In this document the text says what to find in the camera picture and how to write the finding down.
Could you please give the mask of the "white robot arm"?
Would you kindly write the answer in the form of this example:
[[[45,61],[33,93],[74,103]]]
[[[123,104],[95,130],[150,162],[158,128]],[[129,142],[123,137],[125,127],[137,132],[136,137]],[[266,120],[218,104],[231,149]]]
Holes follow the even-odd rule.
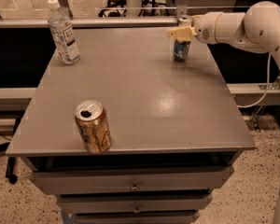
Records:
[[[192,24],[169,32],[179,41],[228,44],[244,51],[269,53],[280,68],[280,6],[260,2],[244,13],[210,12]],[[280,224],[280,121],[260,119],[260,132],[251,134],[257,149],[235,163],[236,173],[195,224]]]

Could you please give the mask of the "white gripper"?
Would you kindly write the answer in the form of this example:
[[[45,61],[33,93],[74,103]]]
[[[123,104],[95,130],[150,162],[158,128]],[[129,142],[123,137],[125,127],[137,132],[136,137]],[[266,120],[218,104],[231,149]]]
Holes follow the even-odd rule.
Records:
[[[194,36],[204,44],[217,44],[217,22],[222,12],[208,12],[194,17],[194,28],[178,26],[167,30],[167,35],[181,42],[190,42]]]

